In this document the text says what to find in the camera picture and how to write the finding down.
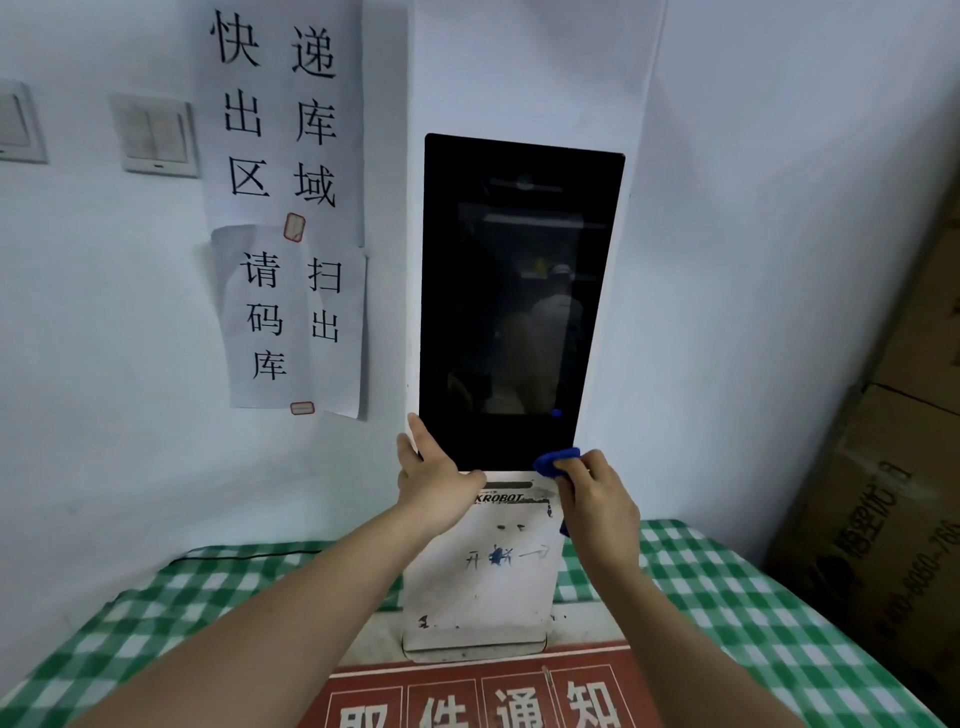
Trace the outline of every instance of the light switch panel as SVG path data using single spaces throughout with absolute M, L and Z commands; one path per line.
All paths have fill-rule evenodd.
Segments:
M 26 85 L 0 79 L 0 160 L 45 162 L 34 105 Z
M 152 175 L 197 177 L 190 109 L 183 101 L 110 94 L 123 168 Z

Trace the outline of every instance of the green checkered tablecloth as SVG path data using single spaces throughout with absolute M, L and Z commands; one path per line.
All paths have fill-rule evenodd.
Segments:
M 886 669 L 784 587 L 679 521 L 646 522 L 641 562 L 727 654 L 812 726 L 942 726 Z M 209 546 L 121 593 L 0 700 L 0 728 L 61 726 L 118 683 L 324 549 Z M 382 610 L 398 609 L 401 583 Z M 572 544 L 557 603 L 596 599 Z

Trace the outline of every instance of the person's right arm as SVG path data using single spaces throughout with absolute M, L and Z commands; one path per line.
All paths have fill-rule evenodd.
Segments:
M 560 460 L 564 518 L 668 728 L 803 726 L 673 606 L 639 566 L 640 512 L 599 450 Z

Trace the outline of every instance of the cardboard box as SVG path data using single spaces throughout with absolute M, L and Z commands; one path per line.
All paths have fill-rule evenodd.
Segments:
M 767 570 L 960 725 L 960 416 L 869 387 Z
M 960 230 L 930 253 L 871 380 L 960 414 Z

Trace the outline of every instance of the red-bordered sticker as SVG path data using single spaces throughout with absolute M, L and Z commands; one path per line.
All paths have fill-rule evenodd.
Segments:
M 296 212 L 287 213 L 287 224 L 283 226 L 283 237 L 299 243 L 303 239 L 303 229 L 306 227 L 306 218 Z
M 290 411 L 295 415 L 312 415 L 317 410 L 312 401 L 295 401 L 290 405 Z

